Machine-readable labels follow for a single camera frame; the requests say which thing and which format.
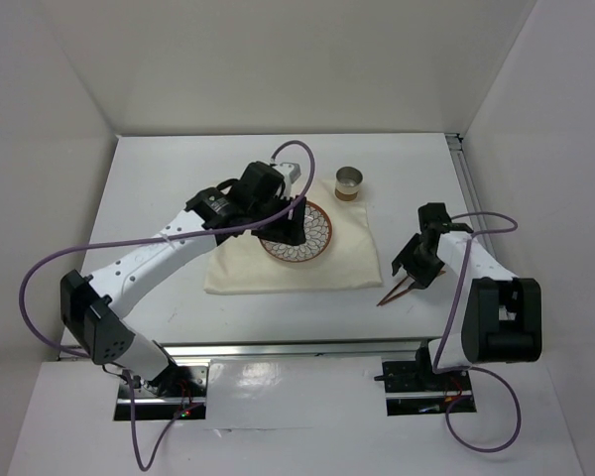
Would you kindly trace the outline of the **floral plate with orange rim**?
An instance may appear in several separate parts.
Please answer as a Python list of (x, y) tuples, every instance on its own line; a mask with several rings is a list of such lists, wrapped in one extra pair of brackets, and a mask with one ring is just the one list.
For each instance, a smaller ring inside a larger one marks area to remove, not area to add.
[(260, 239), (262, 248), (273, 258), (287, 263), (304, 263), (321, 255), (331, 242), (332, 221), (317, 204), (308, 201), (303, 223), (305, 242), (287, 245)]

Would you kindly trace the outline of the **cream cloth napkin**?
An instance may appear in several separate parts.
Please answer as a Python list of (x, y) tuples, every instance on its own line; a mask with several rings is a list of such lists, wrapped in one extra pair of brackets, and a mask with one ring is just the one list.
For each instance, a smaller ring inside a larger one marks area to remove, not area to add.
[(230, 239), (209, 257), (204, 290), (212, 295), (346, 291), (382, 284), (366, 201), (339, 200), (332, 179), (316, 180), (307, 201), (319, 205), (333, 225), (332, 239), (318, 257), (304, 263), (273, 258), (249, 234)]

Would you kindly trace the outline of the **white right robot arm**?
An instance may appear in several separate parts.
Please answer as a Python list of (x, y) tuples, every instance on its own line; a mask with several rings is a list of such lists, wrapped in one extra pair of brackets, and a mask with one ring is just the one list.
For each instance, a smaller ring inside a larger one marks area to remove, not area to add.
[(442, 202), (417, 211), (419, 232), (392, 261), (392, 273), (406, 272), (410, 291), (429, 286), (443, 271), (457, 275), (442, 335), (427, 343), (428, 355), (415, 361), (413, 376), (436, 388), (448, 372), (477, 364), (535, 362), (542, 352), (541, 287), (501, 265), (474, 231), (451, 217)]

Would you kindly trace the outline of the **steel cup with cork base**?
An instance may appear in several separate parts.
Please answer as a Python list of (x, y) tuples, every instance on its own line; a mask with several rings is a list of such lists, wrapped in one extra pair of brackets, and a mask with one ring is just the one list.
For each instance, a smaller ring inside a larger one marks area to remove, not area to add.
[(342, 201), (355, 200), (361, 189), (363, 174), (356, 168), (345, 166), (335, 174), (335, 196)]

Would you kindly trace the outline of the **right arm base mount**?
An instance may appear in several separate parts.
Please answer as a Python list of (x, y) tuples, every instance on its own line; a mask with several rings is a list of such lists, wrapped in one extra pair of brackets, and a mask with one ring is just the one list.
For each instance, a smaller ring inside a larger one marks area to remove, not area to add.
[(389, 417), (477, 412), (466, 372), (435, 375), (412, 361), (386, 361), (373, 380), (383, 385)]

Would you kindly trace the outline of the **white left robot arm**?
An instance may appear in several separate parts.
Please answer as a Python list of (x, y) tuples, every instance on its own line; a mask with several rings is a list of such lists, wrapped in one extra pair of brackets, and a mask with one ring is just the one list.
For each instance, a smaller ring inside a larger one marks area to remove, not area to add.
[(191, 260), (212, 251), (240, 226), (292, 211), (264, 224), (256, 235), (282, 244), (305, 240), (305, 201), (291, 196), (300, 176), (295, 163), (253, 162), (239, 178), (206, 188), (190, 199), (157, 235), (115, 263), (84, 277), (60, 281), (60, 314), (70, 334), (96, 365), (116, 364), (140, 378), (155, 396), (171, 396), (189, 373), (158, 343), (124, 323), (135, 305)]

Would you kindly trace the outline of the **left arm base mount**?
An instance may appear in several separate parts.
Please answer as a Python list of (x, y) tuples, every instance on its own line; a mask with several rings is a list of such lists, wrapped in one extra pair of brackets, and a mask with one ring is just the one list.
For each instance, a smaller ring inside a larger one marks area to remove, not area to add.
[(207, 361), (179, 364), (175, 375), (160, 386), (135, 374), (127, 380), (120, 369), (105, 370), (105, 373), (120, 377), (113, 415), (116, 421), (131, 419), (131, 392), (134, 392), (136, 421), (167, 421), (175, 415), (180, 420), (206, 418)]

